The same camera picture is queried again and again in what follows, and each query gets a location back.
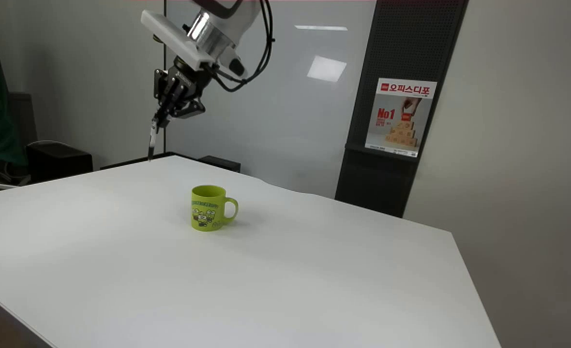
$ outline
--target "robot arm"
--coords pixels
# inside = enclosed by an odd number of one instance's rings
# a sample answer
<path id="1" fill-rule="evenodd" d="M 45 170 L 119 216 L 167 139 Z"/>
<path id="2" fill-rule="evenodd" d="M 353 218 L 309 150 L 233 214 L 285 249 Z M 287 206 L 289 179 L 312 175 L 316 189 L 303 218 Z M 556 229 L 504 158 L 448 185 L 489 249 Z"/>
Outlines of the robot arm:
<path id="1" fill-rule="evenodd" d="M 156 131 L 167 127 L 169 115 L 192 117 L 206 112 L 202 94 L 212 79 L 223 84 L 221 77 L 227 77 L 241 83 L 239 86 L 252 81 L 258 71 L 249 77 L 245 63 L 237 55 L 237 46 L 260 13 L 266 30 L 272 30 L 270 0 L 194 1 L 202 5 L 202 11 L 187 30 L 173 25 L 165 15 L 152 11 L 142 15 L 142 23 L 177 54 L 173 67 L 156 71 L 156 96 L 161 104 L 154 117 Z"/>

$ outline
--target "table top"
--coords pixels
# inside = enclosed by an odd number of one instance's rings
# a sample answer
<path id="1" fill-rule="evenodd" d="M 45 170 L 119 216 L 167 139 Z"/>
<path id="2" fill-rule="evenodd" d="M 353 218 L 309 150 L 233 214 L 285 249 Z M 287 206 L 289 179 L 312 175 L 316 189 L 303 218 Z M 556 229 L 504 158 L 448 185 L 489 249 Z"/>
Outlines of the table top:
<path id="1" fill-rule="evenodd" d="M 0 191 L 0 305 L 57 348 L 500 345 L 452 233 L 187 158 Z"/>

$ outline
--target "poster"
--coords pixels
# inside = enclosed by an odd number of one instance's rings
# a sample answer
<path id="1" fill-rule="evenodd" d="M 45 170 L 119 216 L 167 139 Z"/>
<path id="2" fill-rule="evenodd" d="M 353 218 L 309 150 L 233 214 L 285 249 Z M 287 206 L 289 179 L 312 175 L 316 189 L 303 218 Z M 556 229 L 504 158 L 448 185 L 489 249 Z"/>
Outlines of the poster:
<path id="1" fill-rule="evenodd" d="M 417 158 L 438 83 L 380 79 L 367 146 Z"/>

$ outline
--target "mug handle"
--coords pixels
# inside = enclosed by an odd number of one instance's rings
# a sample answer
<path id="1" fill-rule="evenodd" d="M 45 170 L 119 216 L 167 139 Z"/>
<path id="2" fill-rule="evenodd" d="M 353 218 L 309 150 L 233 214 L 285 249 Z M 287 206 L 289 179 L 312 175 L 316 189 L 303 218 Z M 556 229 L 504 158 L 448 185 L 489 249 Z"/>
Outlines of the mug handle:
<path id="1" fill-rule="evenodd" d="M 233 216 L 227 216 L 227 214 L 225 214 L 225 222 L 229 224 L 231 220 L 235 220 L 235 218 L 239 216 L 241 202 L 239 202 L 237 199 L 233 199 L 233 197 L 227 197 L 227 199 L 225 199 L 225 204 L 227 204 L 227 202 L 233 202 L 233 204 L 235 204 L 235 212 L 233 212 Z"/>

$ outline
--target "white wall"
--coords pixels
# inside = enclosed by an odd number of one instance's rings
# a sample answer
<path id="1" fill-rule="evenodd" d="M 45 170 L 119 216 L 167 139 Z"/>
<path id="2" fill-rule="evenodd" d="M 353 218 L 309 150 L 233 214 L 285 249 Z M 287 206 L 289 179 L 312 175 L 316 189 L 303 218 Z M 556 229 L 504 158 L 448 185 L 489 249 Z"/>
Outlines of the white wall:
<path id="1" fill-rule="evenodd" d="M 163 0 L 0 0 L 0 55 L 11 90 L 34 94 L 38 129 L 96 154 L 148 152 L 154 67 L 163 50 L 140 25 Z"/>
<path id="2" fill-rule="evenodd" d="M 407 218 L 456 231 L 508 348 L 571 348 L 571 0 L 473 0 Z"/>
<path id="3" fill-rule="evenodd" d="M 274 0 L 278 44 L 274 63 L 239 94 L 218 83 L 206 92 L 208 113 L 177 121 L 171 146 L 194 156 L 218 154 L 272 183 L 336 195 L 353 106 L 359 92 L 374 0 Z M 177 23 L 191 23 L 196 5 L 169 0 Z M 343 32 L 301 30 L 295 25 L 343 25 Z M 264 48 L 262 21 L 239 52 L 254 67 Z M 340 83 L 316 81 L 316 55 L 347 61 Z"/>

